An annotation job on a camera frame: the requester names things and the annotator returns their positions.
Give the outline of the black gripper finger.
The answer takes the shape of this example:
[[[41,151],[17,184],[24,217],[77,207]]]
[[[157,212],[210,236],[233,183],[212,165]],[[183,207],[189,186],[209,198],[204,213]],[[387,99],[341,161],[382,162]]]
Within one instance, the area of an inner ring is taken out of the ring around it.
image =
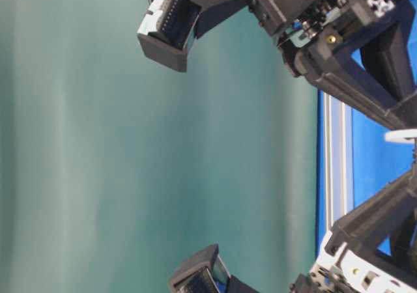
[[[306,79],[318,89],[391,130],[416,127],[416,93],[398,102],[352,58],[357,42],[338,46],[322,38],[306,48]]]
[[[407,49],[412,24],[396,22],[360,49],[364,68],[395,100],[415,89]]]
[[[416,218],[408,217],[390,236],[390,251],[397,266],[416,265]]]
[[[344,243],[357,253],[376,250],[415,208],[416,176],[407,172],[335,222],[331,254]]]

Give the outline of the black and white lower gripper body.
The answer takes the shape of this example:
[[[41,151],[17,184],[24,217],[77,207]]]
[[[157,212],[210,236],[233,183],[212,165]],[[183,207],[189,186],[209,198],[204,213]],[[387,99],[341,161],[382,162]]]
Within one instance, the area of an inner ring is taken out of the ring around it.
[[[328,230],[309,273],[299,275],[290,292],[416,292],[416,285],[354,254],[346,242],[335,254],[327,253],[325,246],[332,236]]]

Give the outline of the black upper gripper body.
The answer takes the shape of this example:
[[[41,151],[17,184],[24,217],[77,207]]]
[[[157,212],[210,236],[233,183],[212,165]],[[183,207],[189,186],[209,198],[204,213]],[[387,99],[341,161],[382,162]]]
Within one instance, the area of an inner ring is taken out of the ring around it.
[[[394,23],[407,22],[407,0],[251,0],[249,6],[277,39],[292,73],[304,77],[306,48],[318,39],[331,46],[357,42],[352,58],[366,70],[360,49]]]

